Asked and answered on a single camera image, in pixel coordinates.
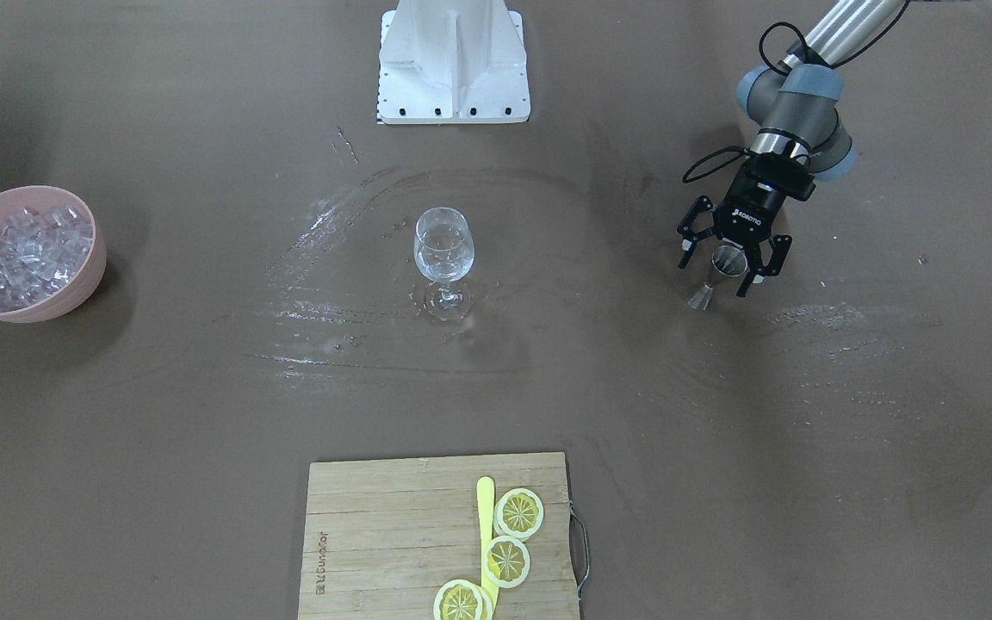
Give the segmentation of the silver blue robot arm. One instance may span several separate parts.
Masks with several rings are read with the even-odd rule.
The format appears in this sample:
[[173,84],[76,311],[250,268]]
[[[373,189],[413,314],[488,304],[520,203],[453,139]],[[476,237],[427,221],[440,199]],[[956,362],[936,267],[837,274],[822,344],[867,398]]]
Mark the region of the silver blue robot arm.
[[739,282],[737,295],[782,271],[792,238],[774,231],[787,201],[810,199],[819,182],[845,176],[857,148],[844,127],[838,102],[844,82],[838,70],[882,36],[902,15],[905,1],[839,1],[777,62],[767,56],[736,88],[741,110],[759,126],[752,144],[731,146],[740,162],[720,201],[702,195],[678,226],[684,268],[703,242],[716,240],[704,282],[688,305],[705,310],[721,283]]

